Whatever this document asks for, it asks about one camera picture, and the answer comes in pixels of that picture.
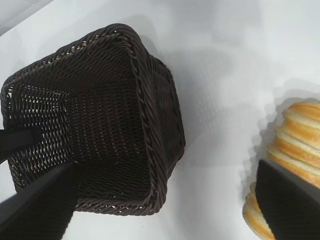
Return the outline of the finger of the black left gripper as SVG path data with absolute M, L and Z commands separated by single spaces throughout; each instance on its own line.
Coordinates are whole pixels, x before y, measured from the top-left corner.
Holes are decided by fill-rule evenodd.
M 39 128 L 0 130 L 0 162 L 3 163 L 10 155 L 27 148 L 42 140 Z

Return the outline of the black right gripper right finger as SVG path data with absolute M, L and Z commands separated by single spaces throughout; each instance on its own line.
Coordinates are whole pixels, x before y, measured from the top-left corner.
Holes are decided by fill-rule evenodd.
M 320 238 L 320 190 L 278 163 L 261 159 L 255 195 L 277 240 Z

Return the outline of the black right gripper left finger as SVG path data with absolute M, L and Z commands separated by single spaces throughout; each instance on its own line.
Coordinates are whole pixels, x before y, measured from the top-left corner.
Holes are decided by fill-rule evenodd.
M 2 240 L 60 240 L 77 204 L 76 171 L 64 163 L 0 204 Z

